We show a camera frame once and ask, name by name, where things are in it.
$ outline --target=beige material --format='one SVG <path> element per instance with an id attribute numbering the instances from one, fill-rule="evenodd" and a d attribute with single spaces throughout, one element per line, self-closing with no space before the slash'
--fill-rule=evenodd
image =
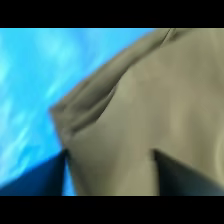
<path id="1" fill-rule="evenodd" d="M 150 149 L 224 185 L 224 29 L 158 29 L 52 109 L 79 195 L 157 195 Z"/>

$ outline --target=khaki cloth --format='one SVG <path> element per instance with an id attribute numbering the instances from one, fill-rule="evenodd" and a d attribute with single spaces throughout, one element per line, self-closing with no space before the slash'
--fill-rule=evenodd
<path id="1" fill-rule="evenodd" d="M 153 148 L 224 186 L 224 29 L 157 29 L 51 113 L 78 195 L 158 195 Z"/>

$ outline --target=bright blue surface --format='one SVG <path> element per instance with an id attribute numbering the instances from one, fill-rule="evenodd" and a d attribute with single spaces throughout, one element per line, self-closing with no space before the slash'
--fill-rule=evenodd
<path id="1" fill-rule="evenodd" d="M 0 29 L 0 186 L 59 152 L 49 106 L 151 30 Z"/>

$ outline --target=brown fabric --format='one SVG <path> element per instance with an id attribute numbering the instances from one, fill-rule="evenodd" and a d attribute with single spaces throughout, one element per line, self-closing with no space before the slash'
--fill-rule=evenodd
<path id="1" fill-rule="evenodd" d="M 51 108 L 79 195 L 157 195 L 150 149 L 223 183 L 224 29 L 158 29 Z"/>

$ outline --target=blue tarp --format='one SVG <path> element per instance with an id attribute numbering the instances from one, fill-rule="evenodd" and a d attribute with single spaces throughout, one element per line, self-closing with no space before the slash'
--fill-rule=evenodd
<path id="1" fill-rule="evenodd" d="M 151 30 L 0 29 L 0 186 L 59 152 L 48 108 Z M 64 195 L 74 195 L 66 175 Z"/>

